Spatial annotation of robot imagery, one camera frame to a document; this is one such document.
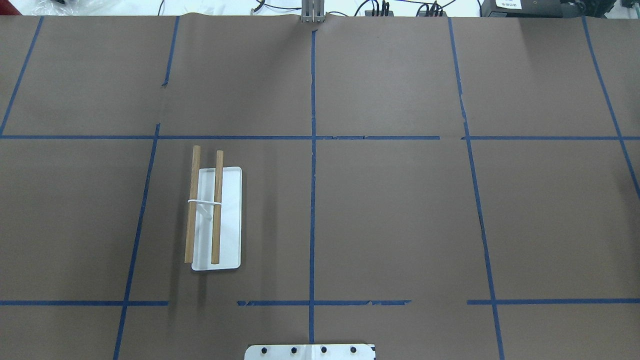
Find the left wooden rack bar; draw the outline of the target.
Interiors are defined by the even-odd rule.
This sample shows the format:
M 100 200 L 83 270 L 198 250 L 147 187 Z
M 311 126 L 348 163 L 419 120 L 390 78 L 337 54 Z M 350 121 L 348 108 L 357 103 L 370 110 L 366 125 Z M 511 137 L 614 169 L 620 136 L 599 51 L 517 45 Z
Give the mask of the left wooden rack bar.
M 193 200 L 198 199 L 198 187 L 199 187 L 199 171 L 201 168 L 201 146 L 194 145 L 192 147 L 192 162 L 190 167 L 190 184 L 189 184 L 189 198 L 187 201 L 187 225 L 186 225 L 186 237 L 185 237 L 185 264 L 192 264 L 194 260 L 194 248 L 195 248 L 195 227 L 196 227 L 196 214 L 197 203 Z

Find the wooden rack bar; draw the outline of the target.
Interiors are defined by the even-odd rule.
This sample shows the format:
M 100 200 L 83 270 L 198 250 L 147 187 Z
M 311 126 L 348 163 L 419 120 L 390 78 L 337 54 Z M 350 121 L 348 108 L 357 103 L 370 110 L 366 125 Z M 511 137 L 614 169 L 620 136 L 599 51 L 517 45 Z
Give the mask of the wooden rack bar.
M 222 189 L 224 171 L 224 151 L 215 152 L 214 205 L 212 215 L 211 261 L 212 265 L 220 263 L 221 222 L 222 222 Z
M 195 248 L 195 227 L 196 227 L 196 214 L 197 203 L 193 200 L 198 199 L 198 187 L 199 187 L 199 171 L 201 168 L 201 146 L 194 145 L 192 147 L 192 162 L 190 167 L 190 184 L 189 184 L 189 198 L 187 201 L 187 225 L 186 225 L 186 237 L 185 237 L 185 264 L 192 264 L 194 260 L 194 248 Z

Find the grey aluminium frame post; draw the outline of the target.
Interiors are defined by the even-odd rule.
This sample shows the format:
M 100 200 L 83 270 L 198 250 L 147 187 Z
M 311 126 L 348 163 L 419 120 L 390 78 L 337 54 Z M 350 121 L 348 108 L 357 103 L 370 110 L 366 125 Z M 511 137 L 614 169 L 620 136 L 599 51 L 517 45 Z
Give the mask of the grey aluminium frame post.
M 301 22 L 324 23 L 326 21 L 324 0 L 302 0 L 301 1 Z

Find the black device box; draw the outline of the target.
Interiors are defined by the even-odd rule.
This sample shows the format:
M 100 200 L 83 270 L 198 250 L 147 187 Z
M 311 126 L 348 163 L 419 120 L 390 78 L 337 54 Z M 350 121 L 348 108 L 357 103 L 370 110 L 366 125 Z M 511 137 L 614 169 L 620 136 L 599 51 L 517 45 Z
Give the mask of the black device box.
M 615 0 L 483 0 L 482 18 L 604 18 Z

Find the white rack base tray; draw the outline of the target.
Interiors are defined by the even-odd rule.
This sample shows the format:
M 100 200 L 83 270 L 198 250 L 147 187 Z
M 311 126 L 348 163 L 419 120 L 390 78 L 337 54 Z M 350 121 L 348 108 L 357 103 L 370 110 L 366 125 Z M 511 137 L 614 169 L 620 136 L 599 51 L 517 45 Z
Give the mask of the white rack base tray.
M 198 196 L 189 199 L 196 205 L 193 271 L 230 271 L 242 264 L 243 172 L 240 167 L 222 169 L 221 201 L 215 200 L 215 168 L 202 168 L 198 177 Z M 219 262 L 211 262 L 214 207 L 221 208 Z

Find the right wooden rack bar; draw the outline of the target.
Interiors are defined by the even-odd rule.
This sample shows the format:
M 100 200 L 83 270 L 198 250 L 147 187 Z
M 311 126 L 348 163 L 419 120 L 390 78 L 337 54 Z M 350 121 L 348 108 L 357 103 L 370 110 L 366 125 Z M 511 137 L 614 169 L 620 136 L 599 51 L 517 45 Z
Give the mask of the right wooden rack bar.
M 220 263 L 221 222 L 222 222 L 222 189 L 224 171 L 224 151 L 215 152 L 214 205 L 212 215 L 211 261 L 212 265 Z

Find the black power strip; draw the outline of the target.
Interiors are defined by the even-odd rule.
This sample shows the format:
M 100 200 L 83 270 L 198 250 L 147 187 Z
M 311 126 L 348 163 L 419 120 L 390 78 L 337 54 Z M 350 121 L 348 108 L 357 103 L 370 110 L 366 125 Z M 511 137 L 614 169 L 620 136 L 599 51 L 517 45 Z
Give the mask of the black power strip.
M 354 16 L 372 18 L 445 18 L 445 6 L 438 0 L 367 0 Z

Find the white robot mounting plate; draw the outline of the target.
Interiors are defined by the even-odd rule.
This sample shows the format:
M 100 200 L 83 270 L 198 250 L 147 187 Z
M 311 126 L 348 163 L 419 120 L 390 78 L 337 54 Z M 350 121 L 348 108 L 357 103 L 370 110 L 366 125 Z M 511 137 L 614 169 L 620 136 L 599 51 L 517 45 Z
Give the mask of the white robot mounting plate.
M 245 360 L 375 360 L 374 344 L 256 344 L 247 347 Z

